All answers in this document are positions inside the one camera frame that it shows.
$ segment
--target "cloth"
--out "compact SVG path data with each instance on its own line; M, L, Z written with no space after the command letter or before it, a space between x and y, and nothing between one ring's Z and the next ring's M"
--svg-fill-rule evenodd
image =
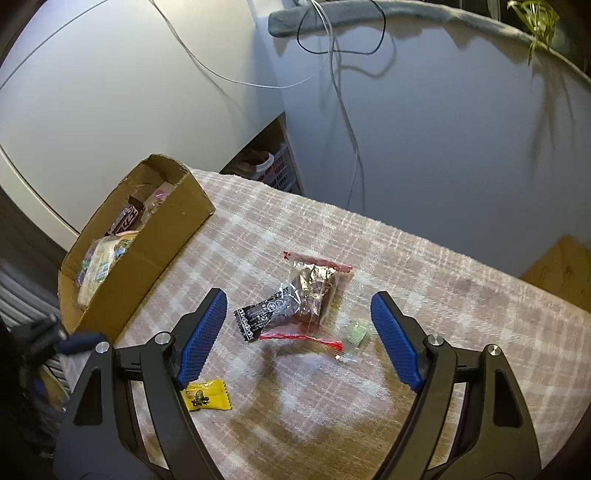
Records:
M483 35L493 35L496 37L508 38L510 41L521 43L527 47L532 42L532 36L522 32L518 28L512 27L501 23L500 21L488 18L485 13L487 7L484 6L484 2L468 2L466 8L472 9L472 11L466 11L460 8L448 7L447 5L432 4L425 1L408 1L408 0L387 0L379 1L380 9L384 12L384 15L388 19L389 28L396 28L392 26L392 19L407 19L414 20L419 19L429 23L436 23L442 25L464 25ZM382 12L378 10L375 5L368 0L342 0L339 2L325 2L322 8L329 17L330 22L334 28L346 26L346 25L359 25L368 22L374 23L374 27L380 25L377 28L381 28ZM302 17L309 13L302 22ZM275 38L287 38L295 37L298 29L300 34L310 33L324 33L324 26L320 17L315 13L313 7L300 6L283 8L269 14L268 21L268 32L269 35ZM556 35L552 42L552 48L550 50L541 50L544 54L548 54L558 58L559 60L568 64L575 75L585 83L591 83L591 80L579 67L577 67L571 59L576 61L578 53L573 51L571 42L568 40L563 41L558 39L559 35Z
M343 365L313 342L246 343L233 311L278 291L283 250L351 265L337 323L369 319L387 290L427 333L457 347L498 344L530 409L545 465L591 401L591 315L517 278L394 227L234 176L194 171L217 210L138 308L116 346L170 331L212 287L228 316L201 380L223 378L232 410L191 413L226 479L371 479L414 393L399 382L377 334ZM77 379L85 358L66 361ZM460 413L456 389L432 465L445 460ZM134 386L151 459L165 465L141 385Z

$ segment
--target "metal screw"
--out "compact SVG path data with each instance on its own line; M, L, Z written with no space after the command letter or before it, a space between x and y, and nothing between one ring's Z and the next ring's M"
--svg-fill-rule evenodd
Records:
M169 341L170 341L170 334L168 332L160 332L154 338L154 342L156 342L159 345L166 345L167 343L169 343Z
M441 335L436 333L435 335L429 335L427 337L427 342L429 342L433 346L440 346L443 345L444 339Z
M492 356L498 356L502 353L501 347L498 345L488 345L486 347L486 351L489 352Z
M97 343L95 346L95 350L97 353L105 353L109 351L109 348L111 348L111 346L109 345L109 342L101 342L101 343Z

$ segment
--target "candy wrapper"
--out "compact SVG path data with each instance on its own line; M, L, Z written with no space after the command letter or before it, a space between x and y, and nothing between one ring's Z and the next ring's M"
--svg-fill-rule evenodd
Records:
M137 231L122 232L92 242L76 277L76 285L79 288L78 304L83 310L88 308L96 290L137 234Z
M209 408L212 410L231 410L232 405L226 384L220 378L209 382L191 382L181 392L189 411Z
M105 235L117 235L118 233L134 230L139 224L139 219L145 206L137 198L129 197L127 205L121 210L113 225L107 230Z
M351 320L343 340L343 350L335 358L346 364L356 362L369 343L373 330L369 320Z
M148 197L148 199L144 202L145 210L142 214L140 225L145 225L148 219L152 216L160 204L165 201L168 194L170 194L170 192L173 190L174 185L165 181L154 193L152 193L152 195Z
M292 266L281 291L234 312L245 340L313 340L343 351L343 341L327 318L335 292L351 267L292 252L284 252L284 258Z

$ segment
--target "table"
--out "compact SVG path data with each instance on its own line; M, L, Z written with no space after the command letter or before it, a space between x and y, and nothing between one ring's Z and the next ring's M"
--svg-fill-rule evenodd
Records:
M427 333L453 346L497 343L523 390L542 463L561 448L591 401L591 315L517 278L428 240L337 207L234 176L194 171L217 208L162 274L116 345L146 342L194 310L211 287L228 316L201 378L223 378L231 411L191 413L226 479L371 479L414 394L399 382L377 334L343 365L321 346L245 343L232 312L278 290L283 250L353 266L336 322L369 318L389 291ZM75 381L85 357L65 360ZM460 413L454 392L433 465L444 461ZM134 399L152 461L165 465L140 385Z

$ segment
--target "plastic basket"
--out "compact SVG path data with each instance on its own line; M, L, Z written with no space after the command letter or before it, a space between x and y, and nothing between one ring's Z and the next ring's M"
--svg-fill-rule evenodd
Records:
M275 154L273 164L253 180L261 181L277 190L300 194L300 186L287 144L283 144Z

